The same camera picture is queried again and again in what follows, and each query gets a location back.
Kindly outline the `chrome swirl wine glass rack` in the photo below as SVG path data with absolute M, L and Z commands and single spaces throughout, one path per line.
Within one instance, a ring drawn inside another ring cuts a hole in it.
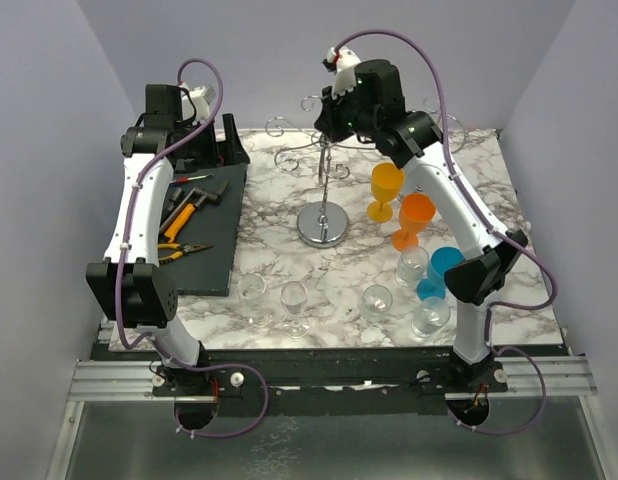
M 304 134 L 310 141 L 301 146 L 280 147 L 273 155 L 274 165 L 279 170 L 291 173 L 300 168 L 300 160 L 295 157 L 285 158 L 287 153 L 309 148 L 319 150 L 318 185 L 322 189 L 322 197 L 319 201 L 307 203 L 300 209 L 296 221 L 299 237 L 306 245 L 315 248 L 335 247 L 345 239 L 349 217 L 340 205 L 328 200 L 328 187 L 332 178 L 332 150 L 342 148 L 366 151 L 367 148 L 333 143 L 320 132 L 310 133 L 284 116 L 275 116 L 265 124 L 265 133 L 272 138 L 283 136 L 288 129 Z

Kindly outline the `dark grey box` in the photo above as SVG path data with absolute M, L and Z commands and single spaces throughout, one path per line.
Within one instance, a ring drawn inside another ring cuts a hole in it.
M 181 184 L 185 196 L 193 188 L 216 191 L 225 180 L 229 185 L 218 205 L 206 203 L 191 216 L 176 241 L 211 244 L 213 248 L 180 258 L 163 269 L 181 295 L 226 297 L 230 291 L 248 166 L 228 165 L 189 176 L 203 174 L 214 174 L 214 177 Z

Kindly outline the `clear wine glass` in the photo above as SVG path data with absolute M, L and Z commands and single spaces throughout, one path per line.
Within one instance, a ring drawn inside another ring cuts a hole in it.
M 415 286 L 425 275 L 429 266 L 429 254 L 420 247 L 405 247 L 399 257 L 395 279 L 403 287 Z
M 444 299 L 428 297 L 412 312 L 411 330 L 418 340 L 425 340 L 441 330 L 450 316 L 450 307 Z
M 264 326 L 274 318 L 275 309 L 268 296 L 266 281 L 250 273 L 238 282 L 238 297 L 242 311 L 251 325 Z
M 307 290 L 303 283 L 290 281 L 281 287 L 280 301 L 286 312 L 283 319 L 283 331 L 291 338 L 301 338 L 310 329 L 310 321 L 304 315 L 307 302 Z
M 374 284 L 366 288 L 359 302 L 360 318 L 365 327 L 383 320 L 393 306 L 393 295 L 384 285 Z

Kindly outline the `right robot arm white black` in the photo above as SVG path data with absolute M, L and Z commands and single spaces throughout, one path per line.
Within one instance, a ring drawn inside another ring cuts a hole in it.
M 390 158 L 432 200 L 462 252 L 462 262 L 444 275 L 457 300 L 453 352 L 459 361 L 448 371 L 456 389 L 472 391 L 486 375 L 481 362 L 489 355 L 487 306 L 498 299 L 528 239 L 490 212 L 444 147 L 438 123 L 424 111 L 406 108 L 395 65 L 342 54 L 323 64 L 335 78 L 322 91 L 315 128 L 333 143 L 365 138 Z

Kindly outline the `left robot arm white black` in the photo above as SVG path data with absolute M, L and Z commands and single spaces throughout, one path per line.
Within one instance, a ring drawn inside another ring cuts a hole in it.
M 145 110 L 121 138 L 124 186 L 115 229 L 102 260 L 86 268 L 122 346 L 151 343 L 190 395 L 209 387 L 214 368 L 179 318 L 178 293 L 160 266 L 161 216 L 179 161 L 219 160 L 214 123 L 222 99 L 220 87 L 146 86 Z

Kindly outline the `yellow plastic wine glass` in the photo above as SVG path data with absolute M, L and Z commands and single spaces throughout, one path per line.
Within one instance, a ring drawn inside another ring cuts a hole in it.
M 393 163 L 376 165 L 371 173 L 371 193 L 374 201 L 367 207 L 368 217 L 376 223 L 388 222 L 393 216 L 390 202 L 400 192 L 405 174 Z

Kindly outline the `orange plastic wine glass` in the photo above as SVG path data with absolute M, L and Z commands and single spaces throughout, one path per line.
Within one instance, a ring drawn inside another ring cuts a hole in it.
M 435 214 L 436 207 L 426 194 L 406 195 L 399 212 L 400 228 L 391 238 L 393 247 L 402 252 L 406 247 L 418 246 L 418 234 L 429 226 Z

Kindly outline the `blue plastic wine glass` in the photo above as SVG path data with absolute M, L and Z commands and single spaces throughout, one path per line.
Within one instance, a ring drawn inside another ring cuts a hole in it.
M 447 290 L 444 275 L 463 260 L 461 251 L 455 247 L 445 246 L 436 249 L 430 256 L 426 276 L 416 286 L 417 297 L 421 301 L 428 298 L 444 299 Z

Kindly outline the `small dark socket tool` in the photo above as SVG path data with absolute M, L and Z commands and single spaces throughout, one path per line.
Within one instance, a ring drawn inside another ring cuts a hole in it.
M 183 197 L 183 195 L 184 190 L 182 188 L 175 188 L 169 196 L 169 201 L 171 203 L 176 203 Z

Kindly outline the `grey orange hand tool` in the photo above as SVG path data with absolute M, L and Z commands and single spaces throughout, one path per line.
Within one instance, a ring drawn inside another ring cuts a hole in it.
M 228 185 L 229 181 L 225 180 L 216 191 L 209 191 L 202 188 L 193 188 L 190 190 L 161 224 L 159 235 L 166 238 L 169 242 L 174 242 L 180 230 L 197 210 L 206 203 L 218 205 L 221 202 Z

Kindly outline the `blue handled screwdriver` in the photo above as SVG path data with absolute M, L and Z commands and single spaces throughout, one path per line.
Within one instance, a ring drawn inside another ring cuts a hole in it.
M 178 178 L 174 178 L 170 183 L 173 185 L 181 185 L 181 184 L 186 184 L 192 181 L 196 181 L 196 180 L 202 180 L 202 179 L 206 179 L 206 178 L 213 178 L 214 174 L 203 174 L 203 175 L 195 175 L 195 176 L 184 176 L 184 177 L 178 177 Z

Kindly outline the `yellow handled pliers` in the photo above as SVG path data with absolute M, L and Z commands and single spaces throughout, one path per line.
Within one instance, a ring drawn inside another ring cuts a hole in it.
M 211 244 L 160 243 L 158 245 L 158 252 L 161 253 L 169 251 L 169 254 L 165 256 L 160 256 L 158 258 L 158 265 L 168 265 L 190 254 L 212 248 L 213 246 Z

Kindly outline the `aluminium mounting rail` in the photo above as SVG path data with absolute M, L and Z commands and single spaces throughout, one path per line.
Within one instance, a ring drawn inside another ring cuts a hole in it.
M 491 387 L 493 399 L 539 397 L 583 397 L 598 393 L 593 373 L 584 356 L 536 357 L 533 363 L 520 357 L 501 359 L 504 384 Z M 210 402 L 211 395 L 183 396 L 164 387 L 149 370 L 147 361 L 84 361 L 73 373 L 69 389 L 71 402 L 178 401 Z

